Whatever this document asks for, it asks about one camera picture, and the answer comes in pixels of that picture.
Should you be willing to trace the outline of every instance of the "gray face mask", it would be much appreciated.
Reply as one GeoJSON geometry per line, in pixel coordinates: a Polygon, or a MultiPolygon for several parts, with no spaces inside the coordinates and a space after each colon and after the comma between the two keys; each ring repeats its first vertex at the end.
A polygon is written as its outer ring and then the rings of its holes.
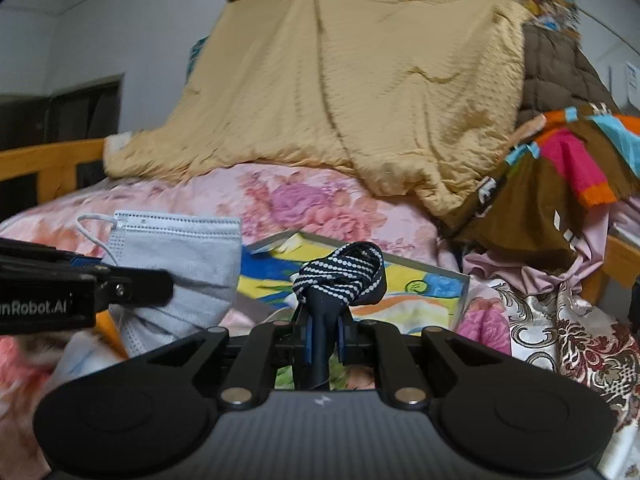
{"type": "Polygon", "coordinates": [[[116,211],[113,217],[79,216],[78,229],[105,249],[106,264],[165,269],[174,278],[174,297],[166,306],[109,307],[129,356],[219,324],[233,303],[240,275],[239,219],[116,211]],[[80,225],[85,219],[113,225],[106,246],[80,225]]]}

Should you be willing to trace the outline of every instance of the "wall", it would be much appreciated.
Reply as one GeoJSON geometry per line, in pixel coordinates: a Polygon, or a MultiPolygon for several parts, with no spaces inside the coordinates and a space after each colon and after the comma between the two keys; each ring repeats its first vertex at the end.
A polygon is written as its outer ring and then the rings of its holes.
{"type": "Polygon", "coordinates": [[[0,4],[0,94],[41,95],[47,59],[64,0],[0,4]]]}
{"type": "Polygon", "coordinates": [[[225,0],[70,0],[50,50],[50,92],[124,74],[120,130],[164,122],[184,85],[191,46],[225,0]]]}

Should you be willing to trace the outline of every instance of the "light pink fabric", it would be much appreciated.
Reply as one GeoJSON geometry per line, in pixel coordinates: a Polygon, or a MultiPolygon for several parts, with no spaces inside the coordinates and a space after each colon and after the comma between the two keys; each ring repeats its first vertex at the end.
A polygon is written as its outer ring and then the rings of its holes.
{"type": "Polygon", "coordinates": [[[551,292],[563,282],[567,282],[572,291],[580,292],[580,280],[589,276],[604,261],[608,225],[609,206],[592,208],[585,218],[582,238],[575,245],[574,264],[567,272],[557,276],[523,266],[522,263],[503,260],[491,251],[467,254],[463,259],[462,270],[480,280],[504,279],[525,295],[551,292]]]}
{"type": "Polygon", "coordinates": [[[610,222],[615,231],[640,246],[640,196],[632,196],[611,206],[610,222]]]}

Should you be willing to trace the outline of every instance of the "ear loop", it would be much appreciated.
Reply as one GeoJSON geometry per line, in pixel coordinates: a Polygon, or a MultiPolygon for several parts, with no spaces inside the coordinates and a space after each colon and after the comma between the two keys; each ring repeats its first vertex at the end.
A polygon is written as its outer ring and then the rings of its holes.
{"type": "Polygon", "coordinates": [[[76,218],[76,229],[78,229],[80,234],[82,236],[84,236],[85,238],[87,238],[87,240],[93,242],[95,245],[97,245],[98,247],[102,248],[104,250],[104,252],[107,253],[110,256],[110,258],[113,260],[113,263],[115,265],[117,265],[118,264],[118,259],[111,252],[110,248],[107,247],[107,244],[105,244],[101,240],[98,240],[98,238],[93,236],[87,229],[85,229],[82,226],[82,224],[80,223],[82,220],[100,220],[100,221],[103,221],[103,222],[109,222],[113,227],[117,227],[118,226],[118,221],[113,216],[101,215],[101,214],[98,214],[98,213],[82,214],[82,215],[79,215],[76,218]]]}

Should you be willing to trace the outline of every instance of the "patterned fabric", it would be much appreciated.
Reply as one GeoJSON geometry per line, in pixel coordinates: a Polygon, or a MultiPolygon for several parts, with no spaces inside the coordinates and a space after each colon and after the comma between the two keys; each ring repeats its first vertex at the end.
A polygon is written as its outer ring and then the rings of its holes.
{"type": "Polygon", "coordinates": [[[536,147],[498,163],[476,193],[443,218],[447,232],[499,258],[566,272],[583,243],[588,209],[640,190],[638,177],[593,121],[593,108],[575,112],[575,121],[567,121],[564,110],[545,114],[536,147]]]}
{"type": "Polygon", "coordinates": [[[516,126],[541,113],[589,103],[604,102],[619,112],[578,40],[537,25],[522,30],[525,79],[516,126]]]}
{"type": "Polygon", "coordinates": [[[329,300],[337,300],[343,308],[376,304],[386,290],[382,252],[375,244],[354,242],[325,258],[310,261],[293,282],[298,303],[306,303],[309,289],[330,296],[329,300]]]}
{"type": "Polygon", "coordinates": [[[525,0],[524,6],[540,27],[580,40],[580,14],[575,0],[525,0]]]}
{"type": "Polygon", "coordinates": [[[633,471],[633,458],[640,458],[640,451],[628,458],[638,435],[640,352],[628,327],[574,296],[565,283],[538,296],[523,296],[503,280],[488,283],[508,313],[514,357],[584,384],[615,414],[599,471],[607,479],[633,471]]]}

